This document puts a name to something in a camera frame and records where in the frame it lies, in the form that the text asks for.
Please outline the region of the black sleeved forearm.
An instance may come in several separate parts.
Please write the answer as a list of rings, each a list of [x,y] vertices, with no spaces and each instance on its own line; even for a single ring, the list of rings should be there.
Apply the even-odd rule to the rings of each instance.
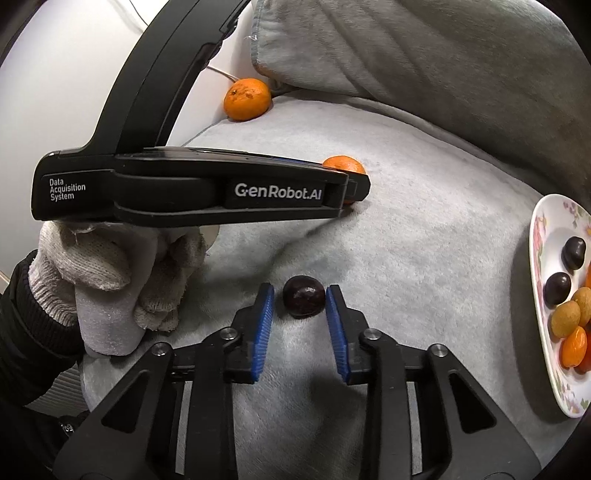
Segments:
[[[28,408],[82,357],[79,328],[47,315],[29,286],[32,251],[1,295],[1,477],[52,479],[57,453],[79,420]]]

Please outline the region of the white knit gloved hand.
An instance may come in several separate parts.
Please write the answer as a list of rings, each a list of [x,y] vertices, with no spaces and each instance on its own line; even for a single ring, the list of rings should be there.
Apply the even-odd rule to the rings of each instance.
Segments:
[[[29,268],[32,296],[51,320],[79,329],[92,356],[126,356],[146,331],[169,333],[189,277],[216,226],[147,228],[47,221]]]

